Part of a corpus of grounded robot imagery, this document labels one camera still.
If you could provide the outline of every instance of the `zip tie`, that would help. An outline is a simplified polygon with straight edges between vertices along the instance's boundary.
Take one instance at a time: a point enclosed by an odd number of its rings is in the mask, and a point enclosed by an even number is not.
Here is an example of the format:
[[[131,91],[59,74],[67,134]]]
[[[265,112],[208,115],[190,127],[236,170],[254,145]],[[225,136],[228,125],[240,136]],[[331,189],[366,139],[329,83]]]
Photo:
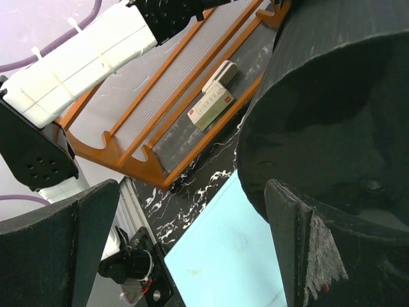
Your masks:
[[[66,85],[57,77],[57,75],[52,71],[52,69],[46,64],[43,56],[40,53],[40,50],[37,47],[33,47],[31,52],[38,58],[38,62],[43,64],[46,70],[50,73],[50,75],[59,83],[60,86],[64,88],[67,94],[71,97],[72,100],[75,100],[75,96],[71,91],[66,87]]]
[[[94,45],[92,45],[92,43],[90,43],[89,40],[87,40],[84,31],[78,26],[75,19],[72,17],[68,18],[68,23],[75,30],[77,30],[78,34],[81,35],[82,38],[88,43],[88,45],[95,51],[96,55],[98,56],[98,59],[100,59],[100,61],[102,62],[102,66],[107,67],[110,74],[116,74],[115,68],[108,62],[107,58]]]

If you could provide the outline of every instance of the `screw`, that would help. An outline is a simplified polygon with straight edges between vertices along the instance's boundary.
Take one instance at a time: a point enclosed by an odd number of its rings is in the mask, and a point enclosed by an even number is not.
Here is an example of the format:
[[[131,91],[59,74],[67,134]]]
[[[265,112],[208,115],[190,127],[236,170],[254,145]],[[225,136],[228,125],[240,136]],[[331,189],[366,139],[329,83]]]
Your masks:
[[[160,291],[159,291],[159,290],[155,290],[154,293],[153,293],[153,300],[154,300],[155,302],[159,301],[159,300],[160,300],[160,296],[161,296]]]

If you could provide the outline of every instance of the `small cardboard box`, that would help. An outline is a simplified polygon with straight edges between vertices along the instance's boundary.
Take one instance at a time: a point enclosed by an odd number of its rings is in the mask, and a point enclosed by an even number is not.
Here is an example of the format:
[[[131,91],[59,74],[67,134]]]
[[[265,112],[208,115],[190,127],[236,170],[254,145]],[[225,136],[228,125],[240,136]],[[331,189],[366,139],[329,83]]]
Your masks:
[[[220,82],[214,81],[187,116],[197,128],[204,131],[234,99]]]

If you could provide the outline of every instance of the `marble countertop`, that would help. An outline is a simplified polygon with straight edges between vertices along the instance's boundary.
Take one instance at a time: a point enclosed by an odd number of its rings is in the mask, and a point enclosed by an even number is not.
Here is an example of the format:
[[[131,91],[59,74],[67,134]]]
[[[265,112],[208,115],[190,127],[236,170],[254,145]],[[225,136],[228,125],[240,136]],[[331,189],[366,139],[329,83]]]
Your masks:
[[[236,114],[169,191],[134,180],[146,217],[166,252],[235,171],[236,144],[246,110]]]

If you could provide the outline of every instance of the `light blue board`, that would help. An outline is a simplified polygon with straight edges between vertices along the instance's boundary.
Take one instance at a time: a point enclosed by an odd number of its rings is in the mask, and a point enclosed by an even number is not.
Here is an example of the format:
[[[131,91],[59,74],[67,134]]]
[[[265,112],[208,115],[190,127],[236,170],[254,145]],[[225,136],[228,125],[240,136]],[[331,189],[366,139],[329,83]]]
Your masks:
[[[165,257],[187,307],[285,307],[269,225],[235,172]]]

